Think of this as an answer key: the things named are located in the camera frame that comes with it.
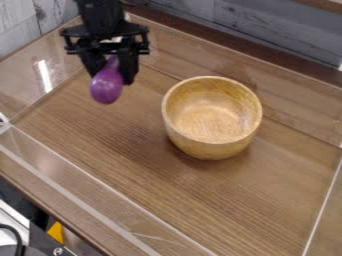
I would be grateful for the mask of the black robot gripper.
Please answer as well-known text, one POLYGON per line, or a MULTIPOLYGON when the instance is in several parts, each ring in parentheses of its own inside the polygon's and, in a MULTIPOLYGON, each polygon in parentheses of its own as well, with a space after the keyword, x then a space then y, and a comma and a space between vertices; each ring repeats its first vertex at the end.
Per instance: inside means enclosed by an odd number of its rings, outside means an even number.
POLYGON ((122 0, 75 0, 82 24, 67 27, 61 35, 65 38, 65 49, 70 55, 79 54, 91 77, 106 66, 103 54, 117 54, 120 72, 126 85, 132 85, 140 72, 140 54, 150 53, 150 28, 126 20, 122 0), (122 38, 125 43, 106 43, 106 40, 122 38))

